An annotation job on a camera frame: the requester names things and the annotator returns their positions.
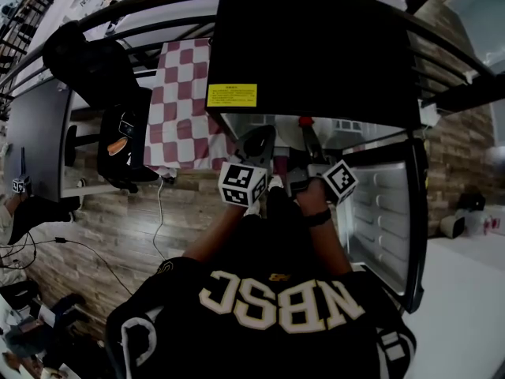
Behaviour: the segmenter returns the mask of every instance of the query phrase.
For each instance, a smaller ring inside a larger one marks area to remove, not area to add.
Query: red and white checkered cloth
[[[208,38],[163,45],[156,71],[145,137],[144,164],[220,170],[234,145],[205,111]]]

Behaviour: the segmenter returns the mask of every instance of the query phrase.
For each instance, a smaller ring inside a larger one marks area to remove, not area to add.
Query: orange object
[[[118,141],[111,143],[107,146],[109,156],[117,155],[128,143],[128,137],[122,137]]]

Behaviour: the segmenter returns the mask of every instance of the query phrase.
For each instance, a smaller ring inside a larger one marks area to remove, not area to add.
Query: white cable
[[[159,189],[158,189],[158,204],[159,204],[159,226],[158,228],[156,229],[156,232],[155,232],[155,235],[153,236],[152,238],[152,245],[155,247],[156,251],[159,253],[159,255],[161,256],[161,258],[163,260],[166,260],[166,258],[163,256],[163,254],[161,254],[161,251],[159,251],[158,247],[156,247],[156,235],[158,234],[158,231],[159,229],[161,229],[161,226],[163,226],[163,210],[162,210],[162,207],[161,207],[161,198],[159,197],[159,195],[161,194],[161,190],[163,188],[163,183],[165,181],[163,180],[163,178],[161,179],[161,184],[159,185]]]

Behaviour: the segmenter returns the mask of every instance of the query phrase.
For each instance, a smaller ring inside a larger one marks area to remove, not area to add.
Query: cable
[[[22,249],[23,249],[23,248],[24,248],[24,246],[26,245],[26,242],[27,242],[27,240],[28,240],[28,236],[30,236],[30,238],[32,239],[32,244],[31,244],[30,246],[33,246],[33,260],[31,260],[28,264],[26,264],[26,265],[25,265],[25,266],[23,266],[23,267],[9,267],[9,266],[7,266],[7,265],[4,265],[4,266],[2,266],[2,267],[0,267],[0,268],[7,268],[7,269],[26,269],[26,268],[28,268],[30,265],[32,265],[32,264],[35,262],[35,260],[36,260],[36,258],[37,258],[37,246],[36,246],[36,244],[37,244],[37,243],[35,243],[35,240],[33,240],[33,237],[32,237],[32,235],[30,234],[30,232],[28,232],[28,233],[26,234],[26,239],[24,240],[24,245],[23,245],[23,247],[22,247],[21,249],[19,249],[18,251],[15,251],[14,253],[11,253],[10,255],[11,255],[11,256],[13,256],[14,254],[19,253],[20,251],[22,251]]]
[[[43,243],[51,243],[53,242],[54,240],[46,240],[45,242],[37,242],[35,244],[43,244]],[[0,246],[0,249],[12,249],[13,247],[23,247],[24,244],[14,244],[12,246]],[[33,244],[31,243],[27,243],[26,246],[33,246]]]
[[[28,241],[28,234],[26,234],[26,236],[24,237],[24,244],[20,244],[20,245],[16,246],[16,247],[21,247],[21,248],[18,251],[15,251],[14,253],[13,253],[14,246],[3,247],[5,249],[8,249],[9,247],[12,247],[12,248],[10,249],[10,251],[5,256],[1,256],[0,260],[3,260],[4,258],[10,257],[10,256],[13,256],[14,254],[17,254],[20,251],[22,251],[22,249],[26,246],[26,242],[27,241]]]
[[[79,243],[79,242],[74,242],[73,240],[65,240],[64,242],[68,242],[68,243],[75,243],[75,244],[80,244],[81,246],[84,246],[86,247],[88,250],[91,250],[93,253],[96,254],[96,256],[103,261],[103,263],[106,265],[106,267],[109,269],[110,273],[116,278],[116,280],[118,280],[118,282],[121,284],[122,287],[125,288],[125,290],[130,294],[130,295],[133,295],[132,292],[130,292],[130,290],[126,287],[126,285],[121,282],[121,280],[119,279],[119,277],[115,274],[114,271],[112,271],[112,268],[110,267],[109,263],[107,263],[107,261],[105,261],[102,256],[100,256],[100,254],[98,254],[96,251],[94,251],[91,247],[89,246],[86,246],[85,244],[83,243]]]
[[[152,238],[152,245],[155,247],[156,251],[159,253],[159,256],[163,260],[166,260],[166,258],[163,256],[163,254],[161,254],[161,251],[159,251],[158,247],[156,247],[156,235],[158,234],[159,229],[161,229],[161,226],[163,226],[163,209],[161,207],[161,198],[159,197],[159,195],[161,194],[161,190],[163,188],[163,183],[164,182],[165,182],[165,180],[163,180],[163,178],[162,178],[161,179],[161,184],[159,184],[159,189],[158,189],[158,205],[159,205],[159,219],[160,219],[160,222],[159,222],[158,228],[156,229],[155,235]]]

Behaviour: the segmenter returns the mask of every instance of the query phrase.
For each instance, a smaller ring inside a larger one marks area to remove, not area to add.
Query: hand
[[[324,212],[328,209],[324,181],[321,178],[313,178],[309,187],[297,194],[297,201],[304,216],[311,216]]]

